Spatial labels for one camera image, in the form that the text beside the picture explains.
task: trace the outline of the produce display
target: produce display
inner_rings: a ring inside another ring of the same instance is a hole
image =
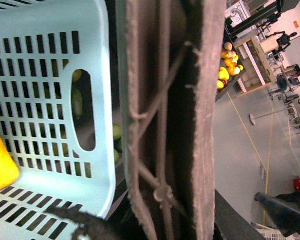
[[[114,163],[120,161],[120,154],[122,153],[122,128],[119,124],[113,124],[113,141],[114,141]]]
[[[0,190],[13,184],[20,175],[18,166],[9,155],[6,146],[0,138]]]
[[[229,82],[233,80],[232,77],[238,76],[243,70],[244,66],[238,64],[239,56],[233,51],[231,42],[224,44],[224,49],[221,52],[221,59],[225,67],[220,67],[219,76],[217,80],[217,89],[221,91],[228,87]]]

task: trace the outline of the yellow tape line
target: yellow tape line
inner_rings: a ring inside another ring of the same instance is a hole
[[[264,161],[262,160],[262,158],[261,158],[261,156],[260,156],[260,154],[259,154],[259,152],[258,152],[258,150],[257,150],[257,147],[256,147],[254,141],[252,140],[252,138],[251,138],[251,136],[250,136],[250,134],[249,134],[249,132],[248,132],[248,129],[247,129],[247,127],[246,127],[244,121],[242,120],[242,117],[241,117],[241,115],[240,115],[240,113],[239,113],[239,111],[238,111],[238,109],[237,109],[237,107],[236,107],[236,105],[235,105],[233,99],[231,98],[229,92],[227,92],[227,94],[228,94],[228,96],[229,96],[229,98],[230,98],[230,100],[231,100],[231,103],[232,103],[232,105],[233,105],[233,107],[234,107],[236,113],[237,113],[238,116],[239,116],[239,119],[240,119],[240,121],[241,121],[241,123],[242,123],[242,125],[243,125],[243,127],[244,127],[244,130],[246,131],[246,134],[248,135],[248,137],[249,137],[249,139],[250,139],[250,141],[251,141],[251,143],[252,143],[252,146],[253,146],[253,148],[254,148],[256,154],[258,155],[258,157],[259,157],[259,159],[260,159],[260,161],[261,161],[262,166],[264,167],[264,169],[265,169],[265,171],[266,171],[266,174],[268,175],[268,171],[267,171],[267,169],[266,169],[266,165],[265,165]]]

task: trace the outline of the black fabric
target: black fabric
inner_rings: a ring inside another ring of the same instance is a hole
[[[295,70],[297,73],[300,73],[300,66],[299,66],[298,64],[295,65],[294,70]]]
[[[278,197],[257,193],[255,199],[286,238],[300,232],[300,193]]]
[[[290,43],[290,37],[288,34],[285,33],[280,38],[278,38],[276,42],[279,44],[279,46],[283,47]]]

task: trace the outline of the black pole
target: black pole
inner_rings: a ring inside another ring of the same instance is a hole
[[[253,16],[249,17],[247,20],[244,20],[239,25],[235,26],[232,31],[230,31],[231,36],[235,37],[238,34],[242,33],[243,31],[247,30],[248,28],[252,27],[253,25],[259,23],[263,19],[267,19],[272,14],[275,14],[278,11],[277,3],[271,3],[269,6],[265,7],[264,9],[260,10]]]

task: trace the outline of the wall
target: wall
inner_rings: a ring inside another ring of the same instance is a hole
[[[296,29],[294,21],[297,21],[299,28]],[[271,32],[282,32],[286,31],[287,34],[292,34],[297,32],[300,36],[300,3],[296,6],[295,9],[282,13],[279,21],[271,26]]]
[[[299,24],[299,28],[295,28],[294,21],[297,21]],[[298,33],[298,37],[300,37],[300,3],[295,9],[292,9],[290,11],[287,11],[282,14],[282,16],[279,18],[279,21],[275,24],[273,24],[270,28],[271,33],[274,32],[282,32],[286,31],[287,34],[291,34],[293,32]],[[285,60],[283,61],[283,65],[285,67],[293,65],[293,64],[299,64],[300,65],[300,59],[296,57],[290,57],[289,56],[300,56],[300,46],[296,47],[293,46],[294,41],[292,40],[291,46],[287,48],[286,53],[283,54],[283,57]],[[295,91],[297,94],[300,94],[300,87]]]

